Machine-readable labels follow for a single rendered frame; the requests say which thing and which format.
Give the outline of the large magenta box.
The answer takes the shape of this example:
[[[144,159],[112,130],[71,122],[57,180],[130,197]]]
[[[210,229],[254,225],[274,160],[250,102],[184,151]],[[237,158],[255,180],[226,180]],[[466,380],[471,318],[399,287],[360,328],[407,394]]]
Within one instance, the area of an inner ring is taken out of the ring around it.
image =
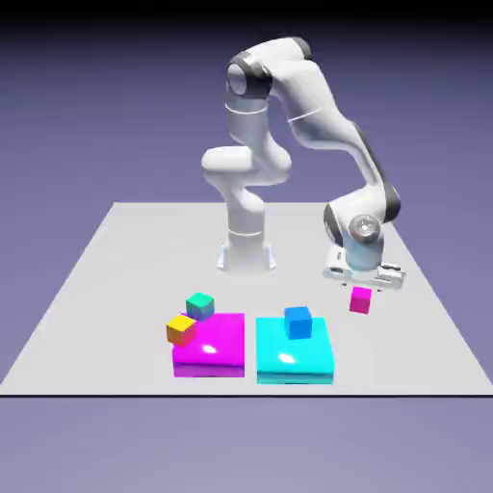
[[[245,314],[216,313],[195,324],[195,337],[172,350],[175,377],[244,377]]]

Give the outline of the small green cube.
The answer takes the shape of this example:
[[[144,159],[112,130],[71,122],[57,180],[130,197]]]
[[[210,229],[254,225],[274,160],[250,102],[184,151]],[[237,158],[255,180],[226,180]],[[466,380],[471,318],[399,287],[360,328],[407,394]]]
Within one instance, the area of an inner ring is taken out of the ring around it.
[[[215,313],[213,297],[196,292],[186,299],[186,314],[196,321],[204,321]]]

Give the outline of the small pink cube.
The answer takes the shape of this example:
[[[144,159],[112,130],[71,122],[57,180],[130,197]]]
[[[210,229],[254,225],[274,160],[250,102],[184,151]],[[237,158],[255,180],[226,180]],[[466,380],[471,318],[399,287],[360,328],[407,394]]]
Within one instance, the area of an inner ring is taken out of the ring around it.
[[[350,294],[350,312],[368,315],[372,293],[373,290],[370,288],[353,286]]]

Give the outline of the large cyan box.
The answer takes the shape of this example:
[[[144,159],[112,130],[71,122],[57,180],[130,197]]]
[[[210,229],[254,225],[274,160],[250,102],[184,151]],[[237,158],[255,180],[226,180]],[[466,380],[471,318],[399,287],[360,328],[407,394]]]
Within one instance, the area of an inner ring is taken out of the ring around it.
[[[256,319],[256,380],[259,384],[331,384],[335,361],[324,318],[309,338],[288,338],[283,318]]]

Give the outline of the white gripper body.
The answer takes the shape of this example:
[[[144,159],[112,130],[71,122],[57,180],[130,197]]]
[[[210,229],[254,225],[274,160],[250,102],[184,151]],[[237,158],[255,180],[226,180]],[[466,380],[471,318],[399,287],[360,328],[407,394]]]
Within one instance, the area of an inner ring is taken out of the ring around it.
[[[353,270],[345,262],[327,265],[323,275],[342,284],[352,284],[371,289],[399,290],[405,279],[405,271],[393,264],[380,264],[372,271]]]

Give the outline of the small blue cube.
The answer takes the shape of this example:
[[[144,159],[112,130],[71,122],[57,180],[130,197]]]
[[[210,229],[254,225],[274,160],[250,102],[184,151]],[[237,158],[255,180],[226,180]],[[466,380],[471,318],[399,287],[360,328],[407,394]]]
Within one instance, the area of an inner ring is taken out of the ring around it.
[[[287,307],[284,310],[284,325],[289,340],[310,338],[313,321],[308,307]]]

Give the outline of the small yellow cube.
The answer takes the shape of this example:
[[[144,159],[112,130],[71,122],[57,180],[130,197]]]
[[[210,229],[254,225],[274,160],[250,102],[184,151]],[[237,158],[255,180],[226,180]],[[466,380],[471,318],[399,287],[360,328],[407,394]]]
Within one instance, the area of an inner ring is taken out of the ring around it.
[[[187,346],[195,337],[195,320],[178,314],[166,325],[168,341],[179,347]]]

